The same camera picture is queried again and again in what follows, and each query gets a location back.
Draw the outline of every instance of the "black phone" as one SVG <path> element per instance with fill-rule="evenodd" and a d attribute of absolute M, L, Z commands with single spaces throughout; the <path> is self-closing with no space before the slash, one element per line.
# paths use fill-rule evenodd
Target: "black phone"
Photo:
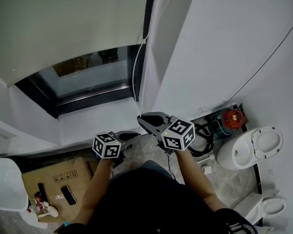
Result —
<path fill-rule="evenodd" d="M 64 197 L 66 198 L 67 202 L 69 203 L 69 205 L 76 204 L 76 200 L 67 186 L 62 187 L 61 191 L 62 191 Z"/>
<path fill-rule="evenodd" d="M 43 183 L 38 183 L 38 188 L 39 188 L 39 191 L 40 191 L 41 201 L 49 202 L 47 193 L 45 192 L 44 184 Z"/>

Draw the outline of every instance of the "toilet bowl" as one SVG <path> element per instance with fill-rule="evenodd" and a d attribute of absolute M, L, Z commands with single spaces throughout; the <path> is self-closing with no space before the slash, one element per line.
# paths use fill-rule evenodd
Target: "toilet bowl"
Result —
<path fill-rule="evenodd" d="M 21 171 L 9 158 L 0 158 L 0 210 L 23 212 L 28 206 L 28 196 Z"/>
<path fill-rule="evenodd" d="M 253 225 L 262 217 L 280 216 L 287 208 L 287 201 L 274 195 L 275 191 L 268 191 L 261 195 L 251 193 L 234 210 Z"/>
<path fill-rule="evenodd" d="M 282 134 L 274 127 L 252 129 L 226 142 L 219 149 L 217 161 L 230 170 L 245 169 L 276 155 L 282 143 Z"/>

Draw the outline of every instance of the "black shirt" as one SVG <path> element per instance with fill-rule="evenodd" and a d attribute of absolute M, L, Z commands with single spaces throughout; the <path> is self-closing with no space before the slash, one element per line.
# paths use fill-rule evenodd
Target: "black shirt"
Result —
<path fill-rule="evenodd" d="M 71 224 L 59 234 L 202 233 L 256 234 L 231 209 L 213 212 L 190 188 L 159 172 L 138 168 L 113 180 L 87 226 Z"/>

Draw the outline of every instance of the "person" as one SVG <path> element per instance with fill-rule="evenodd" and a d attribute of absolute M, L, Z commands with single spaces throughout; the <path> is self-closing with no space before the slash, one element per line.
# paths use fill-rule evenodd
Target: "person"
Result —
<path fill-rule="evenodd" d="M 59 234 L 256 234 L 216 196 L 189 151 L 176 151 L 185 185 L 154 161 L 109 180 L 112 159 L 101 159 L 75 220 Z"/>

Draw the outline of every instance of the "cable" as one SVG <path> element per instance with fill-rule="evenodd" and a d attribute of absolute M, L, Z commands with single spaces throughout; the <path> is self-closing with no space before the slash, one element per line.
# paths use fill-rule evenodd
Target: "cable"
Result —
<path fill-rule="evenodd" d="M 147 38 L 148 38 L 148 34 L 147 34 L 146 38 L 143 39 L 144 43 L 142 43 L 140 45 L 140 48 L 138 50 L 138 53 L 137 53 L 137 56 L 136 56 L 136 59 L 135 59 L 135 63 L 133 64 L 133 70 L 132 70 L 132 90 L 133 90 L 133 96 L 134 96 L 135 102 L 137 102 L 137 98 L 136 98 L 135 86 L 134 86 L 133 82 L 134 82 L 134 77 L 135 77 L 136 63 L 137 63 L 137 59 L 138 59 L 138 56 L 139 56 L 139 52 L 140 52 L 140 50 L 142 48 L 142 45 L 145 44 L 145 41 L 147 40 Z"/>
<path fill-rule="evenodd" d="M 167 152 L 165 152 L 165 154 L 167 155 L 167 159 L 168 159 L 168 171 L 169 171 L 170 175 L 173 176 L 174 180 L 176 180 L 176 177 L 175 177 L 174 173 L 173 173 L 173 172 L 171 171 L 171 169 L 170 169 L 170 162 L 169 162 L 170 154 L 167 153 Z"/>
<path fill-rule="evenodd" d="M 220 126 L 220 123 L 219 123 L 219 121 L 217 121 L 217 120 L 213 120 L 212 122 L 217 122 L 218 123 L 218 125 L 219 125 L 219 128 L 221 129 L 221 131 L 224 133 L 224 135 L 228 135 L 228 134 L 226 134 L 225 132 L 224 132 L 224 130 L 222 129 L 222 127 Z"/>
<path fill-rule="evenodd" d="M 192 147 L 188 146 L 188 149 L 190 150 L 190 153 L 193 157 L 200 157 L 204 154 L 208 154 L 209 152 L 211 152 L 214 148 L 214 139 L 213 139 L 213 134 L 211 131 L 209 131 L 208 129 L 206 129 L 206 127 L 208 126 L 213 126 L 213 123 L 206 123 L 204 125 L 200 125 L 200 124 L 194 124 L 195 127 L 195 133 L 206 139 L 206 147 L 203 151 L 198 151 L 193 149 Z"/>
<path fill-rule="evenodd" d="M 283 40 L 281 41 L 281 43 L 277 46 L 277 48 L 273 51 L 273 53 L 268 57 L 268 59 L 264 62 L 263 65 L 261 65 L 261 67 L 256 71 L 256 73 L 254 75 L 252 75 L 252 77 L 250 79 L 248 79 L 248 81 L 227 101 L 224 101 L 224 103 L 227 103 L 228 101 L 230 101 L 233 97 L 235 97 L 237 95 L 237 93 L 239 93 L 242 88 L 245 87 L 245 85 L 259 72 L 259 70 L 262 69 L 262 67 L 264 67 L 264 65 L 267 63 L 267 61 L 269 61 L 269 59 L 274 55 L 274 53 L 278 50 L 278 48 L 281 46 L 281 44 L 284 42 L 284 40 L 288 37 L 289 33 L 293 30 L 293 26 L 290 29 L 290 31 L 286 34 L 286 36 L 283 38 Z"/>

